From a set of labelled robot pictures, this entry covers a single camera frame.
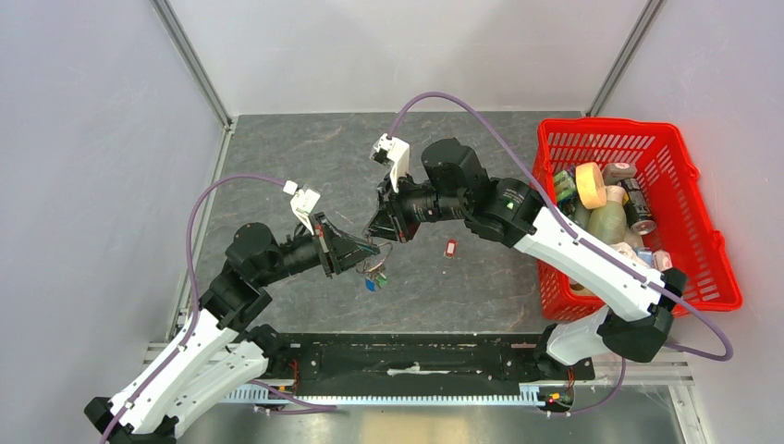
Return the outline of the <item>metal keyring with keys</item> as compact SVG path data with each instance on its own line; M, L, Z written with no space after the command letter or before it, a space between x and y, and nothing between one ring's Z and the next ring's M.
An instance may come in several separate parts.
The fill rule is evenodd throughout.
M381 250L380 256L378 258L370 258L354 267L355 272L363 278L363 282L366 278L372 279L376 282L376 277L379 274L384 274L388 279L386 275L386 261L393 251L393 243L391 241L385 241L378 244L378 247Z

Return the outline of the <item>red key tag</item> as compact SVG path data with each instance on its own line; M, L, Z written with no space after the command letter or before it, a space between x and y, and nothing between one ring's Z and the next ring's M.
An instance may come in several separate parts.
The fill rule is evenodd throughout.
M444 256L446 258L453 258L455 256L457 250L458 242L456 240L450 239L447 242L447 246L445 248Z

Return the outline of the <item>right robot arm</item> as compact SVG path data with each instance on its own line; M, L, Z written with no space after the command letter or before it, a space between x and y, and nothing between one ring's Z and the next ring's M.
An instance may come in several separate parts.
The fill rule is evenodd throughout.
M595 313L543 333L533 354L541 376L559 377L606 352L649 363L665 346L675 306L665 293L683 290L679 270L634 263L570 222L530 185L489 177L476 152L455 138L425 148L423 183L410 175L410 147L398 138L382 135L370 157L389 171L377 187L378 208L366 236L405 243L423 223L460 220L484 240L553 266L603 302Z

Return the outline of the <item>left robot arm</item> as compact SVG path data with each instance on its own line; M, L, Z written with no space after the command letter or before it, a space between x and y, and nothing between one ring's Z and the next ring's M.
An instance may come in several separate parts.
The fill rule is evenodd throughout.
M312 268L339 275L380 253L322 213L310 222L283 243L262 223L237 230L221 273L164 351L116 395L86 405L103 443L174 443L234 389L287 372L290 354L278 333L251 324L272 301L266 286Z

